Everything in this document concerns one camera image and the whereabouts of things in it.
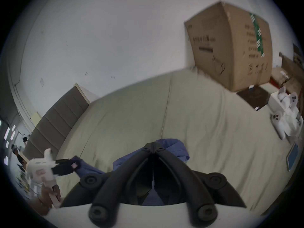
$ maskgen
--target white robotic hand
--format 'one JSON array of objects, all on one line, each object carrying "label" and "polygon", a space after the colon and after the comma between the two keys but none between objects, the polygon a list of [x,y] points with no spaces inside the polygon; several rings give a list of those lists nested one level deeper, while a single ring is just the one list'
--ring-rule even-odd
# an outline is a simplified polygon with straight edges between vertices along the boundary
[{"label": "white robotic hand", "polygon": [[[28,162],[26,171],[29,174],[31,181],[36,183],[43,183],[46,187],[53,189],[56,185],[56,177],[52,168],[56,166],[56,162],[52,158],[51,149],[44,151],[44,158],[34,158]],[[53,202],[54,207],[57,209],[60,207],[60,202],[56,195],[49,194]]]},{"label": "white robotic hand", "polygon": [[286,137],[285,131],[284,131],[284,123],[282,121],[283,114],[280,111],[275,112],[271,116],[271,122],[276,128],[276,131],[278,132],[280,139],[284,139]]}]

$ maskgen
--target black handle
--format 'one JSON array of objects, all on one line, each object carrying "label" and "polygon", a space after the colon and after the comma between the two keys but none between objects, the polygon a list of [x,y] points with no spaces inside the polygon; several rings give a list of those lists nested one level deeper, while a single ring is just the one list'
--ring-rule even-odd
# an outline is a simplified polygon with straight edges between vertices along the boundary
[{"label": "black handle", "polygon": [[115,223],[116,212],[122,190],[134,170],[151,154],[151,143],[126,160],[102,186],[89,210],[90,220],[99,227],[111,227]]},{"label": "black handle", "polygon": [[154,153],[173,170],[174,175],[180,181],[190,208],[192,224],[205,227],[212,224],[217,217],[217,210],[201,180],[184,162],[161,145],[154,143]]}]

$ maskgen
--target cardboard box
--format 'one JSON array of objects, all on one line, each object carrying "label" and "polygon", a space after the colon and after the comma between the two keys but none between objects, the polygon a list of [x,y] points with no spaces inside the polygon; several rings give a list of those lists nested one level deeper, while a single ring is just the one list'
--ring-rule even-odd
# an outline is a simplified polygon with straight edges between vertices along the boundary
[{"label": "cardboard box", "polygon": [[282,57],[282,67],[281,70],[284,70],[290,76],[290,80],[286,82],[284,85],[286,86],[286,90],[289,93],[296,92],[299,101],[297,107],[301,112],[301,115],[304,117],[303,112],[303,86],[304,86],[304,70],[295,62],[284,56],[280,52],[280,57]]},{"label": "cardboard box", "polygon": [[278,84],[278,87],[281,88],[288,80],[290,80],[291,75],[283,68],[275,67],[271,71],[271,77]]},{"label": "cardboard box", "polygon": [[269,82],[272,42],[268,23],[218,2],[185,22],[195,64],[230,91]]},{"label": "cardboard box", "polygon": [[297,79],[300,84],[304,85],[304,70],[295,62],[280,53],[282,57],[282,68],[286,70],[292,77]]}]

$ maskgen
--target bed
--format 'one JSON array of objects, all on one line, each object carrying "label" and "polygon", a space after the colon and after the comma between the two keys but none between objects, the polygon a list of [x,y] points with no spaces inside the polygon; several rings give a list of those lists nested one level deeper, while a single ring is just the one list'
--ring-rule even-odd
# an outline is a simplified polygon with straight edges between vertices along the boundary
[{"label": "bed", "polygon": [[[277,91],[269,83],[261,87],[269,93]],[[188,150],[191,169],[224,174],[247,208],[261,215],[295,169],[287,171],[291,145],[279,138],[270,113],[268,106],[255,112],[236,93],[196,68],[180,70],[92,102],[67,135],[57,159],[77,155],[111,171],[113,161],[148,142],[179,139]],[[58,177],[62,196],[78,181],[75,173]]]}]

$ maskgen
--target window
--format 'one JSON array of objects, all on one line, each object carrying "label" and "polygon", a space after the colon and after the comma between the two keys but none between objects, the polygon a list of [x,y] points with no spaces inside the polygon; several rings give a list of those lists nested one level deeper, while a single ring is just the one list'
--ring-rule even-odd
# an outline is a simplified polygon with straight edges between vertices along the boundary
[{"label": "window", "polygon": [[7,128],[6,133],[5,133],[5,135],[4,135],[4,140],[7,139],[7,136],[8,136],[8,134],[9,134],[9,132],[10,132],[10,128]]},{"label": "window", "polygon": [[13,134],[11,135],[11,140],[13,140],[14,136],[15,136],[15,131],[13,131]]},{"label": "window", "polygon": [[5,159],[4,159],[4,164],[6,164],[6,165],[7,165],[8,161],[9,161],[9,158],[8,158],[7,156],[5,156]]}]

